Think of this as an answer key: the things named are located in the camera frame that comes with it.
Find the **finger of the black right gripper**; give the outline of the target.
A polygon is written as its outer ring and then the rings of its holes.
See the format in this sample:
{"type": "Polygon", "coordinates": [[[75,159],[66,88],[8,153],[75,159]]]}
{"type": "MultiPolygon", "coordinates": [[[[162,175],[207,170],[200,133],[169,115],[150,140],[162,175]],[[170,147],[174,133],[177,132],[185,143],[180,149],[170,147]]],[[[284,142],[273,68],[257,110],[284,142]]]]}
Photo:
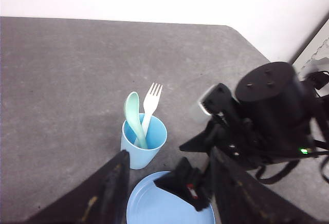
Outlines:
{"type": "Polygon", "coordinates": [[[218,125],[214,125],[212,127],[207,126],[204,131],[180,145],[179,149],[183,152],[209,154],[211,149],[217,143],[217,132],[218,125]]]}
{"type": "Polygon", "coordinates": [[[154,180],[155,185],[202,211],[210,204],[213,190],[210,161],[206,159],[201,168],[192,167],[186,157],[180,159],[176,168],[154,180]]]}

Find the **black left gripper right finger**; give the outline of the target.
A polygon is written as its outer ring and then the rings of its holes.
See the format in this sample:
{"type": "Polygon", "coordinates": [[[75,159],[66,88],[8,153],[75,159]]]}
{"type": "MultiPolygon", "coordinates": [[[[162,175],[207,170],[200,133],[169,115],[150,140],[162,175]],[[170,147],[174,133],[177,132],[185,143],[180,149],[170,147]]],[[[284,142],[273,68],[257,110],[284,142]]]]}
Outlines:
{"type": "Polygon", "coordinates": [[[221,223],[324,223],[260,184],[217,148],[211,184],[221,223]]]}

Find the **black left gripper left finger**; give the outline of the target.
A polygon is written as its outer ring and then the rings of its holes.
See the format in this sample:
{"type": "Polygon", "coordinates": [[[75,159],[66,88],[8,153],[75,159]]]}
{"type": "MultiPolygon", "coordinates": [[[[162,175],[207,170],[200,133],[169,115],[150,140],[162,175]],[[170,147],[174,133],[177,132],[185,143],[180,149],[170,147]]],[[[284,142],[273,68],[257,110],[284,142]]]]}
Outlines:
{"type": "Polygon", "coordinates": [[[129,177],[130,156],[123,150],[26,223],[122,223],[129,177]]]}

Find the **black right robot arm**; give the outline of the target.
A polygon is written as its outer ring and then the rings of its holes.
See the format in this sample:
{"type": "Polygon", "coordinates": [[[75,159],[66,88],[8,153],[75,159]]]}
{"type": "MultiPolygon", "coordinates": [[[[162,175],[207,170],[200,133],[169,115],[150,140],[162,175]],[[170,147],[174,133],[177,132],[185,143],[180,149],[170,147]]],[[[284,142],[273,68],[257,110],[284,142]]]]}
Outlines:
{"type": "Polygon", "coordinates": [[[206,128],[180,146],[206,153],[205,169],[183,158],[155,185],[198,211],[214,196],[223,214],[307,218],[267,185],[302,159],[328,155],[328,96],[316,95],[327,83],[326,71],[300,81],[290,64],[272,62],[246,74],[235,92],[222,83],[212,86],[198,101],[210,117],[206,128]]]}

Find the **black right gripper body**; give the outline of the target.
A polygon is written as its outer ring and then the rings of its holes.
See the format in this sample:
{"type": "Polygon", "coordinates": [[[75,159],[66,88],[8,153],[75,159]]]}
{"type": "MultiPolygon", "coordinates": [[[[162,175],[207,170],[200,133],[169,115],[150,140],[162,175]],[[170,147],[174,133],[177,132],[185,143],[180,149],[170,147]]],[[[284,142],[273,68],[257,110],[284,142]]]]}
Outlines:
{"type": "Polygon", "coordinates": [[[209,118],[204,131],[207,149],[217,147],[245,170],[261,165],[255,151],[250,124],[240,104],[223,83],[211,86],[197,103],[203,116],[209,118]]]}

